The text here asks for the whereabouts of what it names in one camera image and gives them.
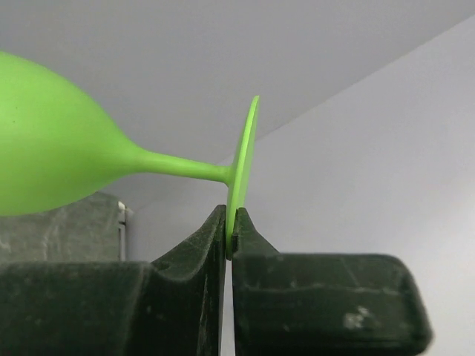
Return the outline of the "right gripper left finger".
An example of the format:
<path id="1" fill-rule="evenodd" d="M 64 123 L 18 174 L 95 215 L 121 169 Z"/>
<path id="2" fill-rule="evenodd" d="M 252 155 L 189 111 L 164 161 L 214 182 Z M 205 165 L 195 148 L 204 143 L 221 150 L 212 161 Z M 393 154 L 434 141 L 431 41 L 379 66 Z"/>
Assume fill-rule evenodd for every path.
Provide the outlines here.
<path id="1" fill-rule="evenodd" d="M 225 213 L 152 262 L 2 264 L 1 353 L 220 354 Z"/>

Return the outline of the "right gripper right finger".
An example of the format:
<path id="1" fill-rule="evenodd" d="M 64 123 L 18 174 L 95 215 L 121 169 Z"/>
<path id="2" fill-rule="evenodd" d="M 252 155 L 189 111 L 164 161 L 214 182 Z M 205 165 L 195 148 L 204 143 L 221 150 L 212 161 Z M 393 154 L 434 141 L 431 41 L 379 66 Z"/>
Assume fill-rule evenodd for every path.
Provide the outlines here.
<path id="1" fill-rule="evenodd" d="M 237 355 L 420 355 L 433 339 L 394 256 L 280 252 L 244 208 L 232 245 Z"/>

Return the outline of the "green wine glass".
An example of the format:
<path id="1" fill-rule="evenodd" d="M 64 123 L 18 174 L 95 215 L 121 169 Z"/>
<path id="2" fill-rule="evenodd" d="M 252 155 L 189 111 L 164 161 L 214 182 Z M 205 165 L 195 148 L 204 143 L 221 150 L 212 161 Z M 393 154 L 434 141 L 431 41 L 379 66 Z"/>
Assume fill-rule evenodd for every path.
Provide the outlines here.
<path id="1" fill-rule="evenodd" d="M 228 188 L 226 254 L 246 199 L 260 100 L 249 107 L 231 165 L 148 151 L 87 93 L 31 60 L 1 54 L 1 214 L 50 211 L 132 174 L 221 182 Z"/>

